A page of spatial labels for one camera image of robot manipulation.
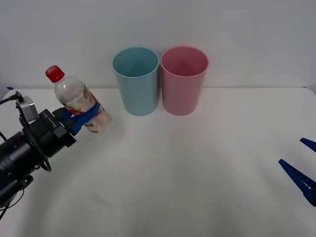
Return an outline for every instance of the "white table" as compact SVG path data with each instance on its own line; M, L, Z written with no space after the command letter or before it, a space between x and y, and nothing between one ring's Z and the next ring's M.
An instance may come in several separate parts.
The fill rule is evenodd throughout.
M60 107L50 89L21 89L38 112ZM314 237L316 208L283 171L283 158L316 179L316 97L304 88L208 88L197 110L162 105L135 117L117 89L92 92L113 116L34 173L1 237ZM14 102L0 130L19 130Z

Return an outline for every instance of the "red bottle cap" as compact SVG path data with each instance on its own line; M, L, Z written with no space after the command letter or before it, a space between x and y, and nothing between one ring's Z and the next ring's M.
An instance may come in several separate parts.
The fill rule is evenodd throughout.
M45 74L53 83L60 81L65 75L64 72L56 65L48 68Z

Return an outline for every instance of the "pink cup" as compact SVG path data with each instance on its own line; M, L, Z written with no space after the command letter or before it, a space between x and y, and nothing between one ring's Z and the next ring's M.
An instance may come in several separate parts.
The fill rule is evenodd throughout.
M175 47L162 55L161 67L164 108L173 115L192 113L208 68L207 56L193 47Z

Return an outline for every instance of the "plastic bottle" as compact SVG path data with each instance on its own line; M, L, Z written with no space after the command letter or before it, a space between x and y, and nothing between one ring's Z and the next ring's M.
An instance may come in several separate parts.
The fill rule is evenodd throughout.
M83 114L98 102L82 81L65 76L58 66L51 66L45 74L54 83L58 101L73 115ZM85 126L91 132L98 133L105 130L111 121L109 113L100 105L98 114Z

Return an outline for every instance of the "bottle label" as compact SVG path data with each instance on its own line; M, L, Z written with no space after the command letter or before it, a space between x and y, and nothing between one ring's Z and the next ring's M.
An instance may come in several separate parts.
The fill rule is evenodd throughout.
M89 89L85 86L83 90L83 94L79 96L76 100L73 100L64 106L73 114L73 115L81 115L84 112L91 109L98 100L94 97L94 95L89 91ZM96 116L93 117L88 123L85 124L86 128L91 132L98 133L105 130L108 125L111 123L112 118L110 114L103 108L100 104L99 111Z

